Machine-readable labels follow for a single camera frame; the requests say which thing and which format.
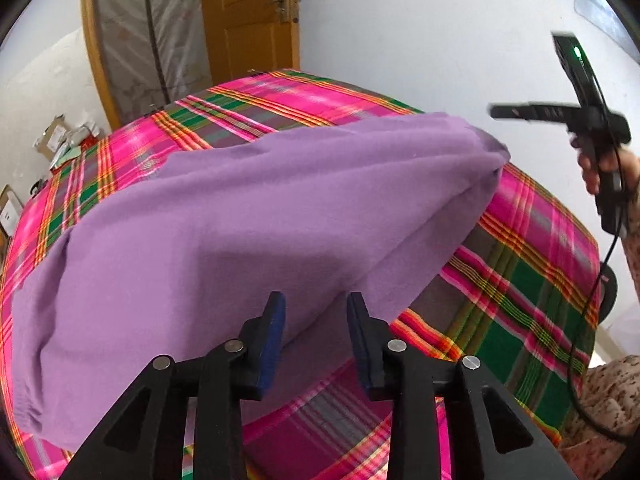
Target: mattress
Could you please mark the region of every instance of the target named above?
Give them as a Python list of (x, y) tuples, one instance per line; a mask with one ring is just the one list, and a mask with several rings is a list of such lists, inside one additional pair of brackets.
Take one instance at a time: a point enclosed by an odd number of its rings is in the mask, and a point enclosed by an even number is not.
[[(0, 386), (12, 438), (37, 479), (60, 476), (71, 453), (24, 434), (12, 417), (12, 297), (58, 237), (98, 202), (151, 178), (171, 153), (252, 142), (299, 126), (348, 124), (415, 114), (392, 98), (293, 70), (207, 89), (102, 140), (30, 200), (0, 282)], [(598, 248), (579, 221), (540, 184), (507, 165), (486, 212), (439, 275), (392, 323), (425, 354), (475, 354), (558, 444), (568, 415), (568, 354), (598, 273)], [(574, 362), (578, 377), (593, 351), (598, 304)], [(250, 478), (374, 479), (386, 476), (391, 405), (369, 402), (352, 363), (244, 427)], [(438, 405), (443, 478), (450, 478), (446, 416)], [(193, 449), (184, 450), (183, 477)]]

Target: wooden door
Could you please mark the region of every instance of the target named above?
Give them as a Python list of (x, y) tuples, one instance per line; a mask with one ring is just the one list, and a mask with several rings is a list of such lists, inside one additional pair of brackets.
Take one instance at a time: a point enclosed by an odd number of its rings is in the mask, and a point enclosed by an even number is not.
[(202, 0), (214, 84), (300, 68), (298, 0)]

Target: hand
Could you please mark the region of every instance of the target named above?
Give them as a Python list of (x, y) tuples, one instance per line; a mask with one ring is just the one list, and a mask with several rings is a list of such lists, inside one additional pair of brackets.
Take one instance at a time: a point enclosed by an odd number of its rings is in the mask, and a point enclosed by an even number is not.
[[(640, 159), (626, 148), (619, 148), (618, 156), (626, 188), (635, 190), (640, 183)], [(578, 155), (578, 165), (582, 168), (582, 179), (586, 184), (587, 191), (592, 195), (597, 195), (600, 192), (600, 177), (597, 168), (593, 167), (589, 157), (583, 153)], [(601, 171), (615, 171), (618, 168), (616, 153), (614, 151), (607, 153), (600, 159), (598, 165)]]

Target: white wall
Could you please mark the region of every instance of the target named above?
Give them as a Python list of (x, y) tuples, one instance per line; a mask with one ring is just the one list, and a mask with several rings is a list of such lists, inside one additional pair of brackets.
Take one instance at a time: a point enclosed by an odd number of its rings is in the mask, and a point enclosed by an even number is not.
[[(640, 154), (640, 67), (575, 13), (574, 0), (302, 0), (301, 13), (304, 70), (457, 114), (491, 132), (515, 164), (584, 222), (604, 256), (611, 237), (600, 228), (565, 129), (497, 122), (486, 113), (489, 102), (577, 102), (550, 36), (571, 31), (609, 106), (638, 132), (632, 147)], [(638, 309), (638, 298), (622, 248), (611, 264), (620, 280), (615, 320)]]
[(57, 115), (109, 125), (84, 46), (80, 0), (32, 0), (0, 49), (0, 187), (22, 202), (47, 174), (34, 140)]
[(32, 0), (0, 46), (0, 84), (81, 26), (80, 0)]

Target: person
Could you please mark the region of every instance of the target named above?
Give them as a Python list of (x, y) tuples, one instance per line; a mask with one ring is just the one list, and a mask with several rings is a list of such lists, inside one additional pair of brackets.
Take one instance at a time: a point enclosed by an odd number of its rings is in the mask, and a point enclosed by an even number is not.
[[(618, 150), (626, 188), (631, 191), (628, 215), (629, 231), (622, 247), (640, 298), (640, 158), (624, 148)], [(578, 155), (587, 192), (600, 192), (600, 177), (589, 157)], [(618, 168), (615, 152), (599, 163), (602, 171)], [(640, 426), (640, 357), (591, 368), (584, 377), (580, 402), (592, 418), (617, 433), (633, 435)], [(577, 414), (565, 425), (560, 454), (579, 480), (598, 480), (620, 458), (625, 446), (592, 430)]]

